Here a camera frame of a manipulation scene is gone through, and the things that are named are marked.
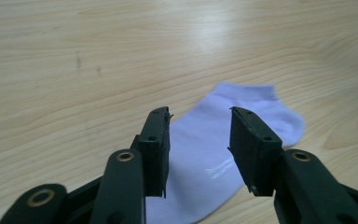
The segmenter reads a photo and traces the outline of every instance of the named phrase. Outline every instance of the sock logo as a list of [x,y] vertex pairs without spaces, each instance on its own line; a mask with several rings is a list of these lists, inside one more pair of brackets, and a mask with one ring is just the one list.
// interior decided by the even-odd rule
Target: sock logo
[[211,179],[216,179],[220,175],[224,174],[228,168],[234,165],[234,158],[230,157],[218,164],[214,168],[205,169],[205,172],[211,177]]

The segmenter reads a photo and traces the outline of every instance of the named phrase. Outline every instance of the sock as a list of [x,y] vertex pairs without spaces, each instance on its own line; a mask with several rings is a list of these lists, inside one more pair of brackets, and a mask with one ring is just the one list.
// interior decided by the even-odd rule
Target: sock
[[171,125],[167,198],[146,198],[147,223],[197,222],[243,186],[227,149],[234,105],[254,111],[284,146],[295,144],[302,136],[303,119],[285,107],[273,85],[218,84]]

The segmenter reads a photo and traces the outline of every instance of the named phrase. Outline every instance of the sock cuff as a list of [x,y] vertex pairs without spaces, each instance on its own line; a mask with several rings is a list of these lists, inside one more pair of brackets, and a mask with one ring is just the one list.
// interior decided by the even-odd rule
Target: sock cuff
[[240,96],[245,101],[279,100],[274,85],[239,85],[221,82],[214,88],[213,94],[229,98]]

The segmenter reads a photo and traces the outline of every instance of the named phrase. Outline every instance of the wooden table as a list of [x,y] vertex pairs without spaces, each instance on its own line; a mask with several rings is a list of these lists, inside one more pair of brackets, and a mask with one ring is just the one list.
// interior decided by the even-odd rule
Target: wooden table
[[[358,1],[0,1],[0,217],[27,189],[102,174],[147,113],[216,83],[276,85],[296,148],[358,189]],[[242,188],[200,223],[277,223]]]

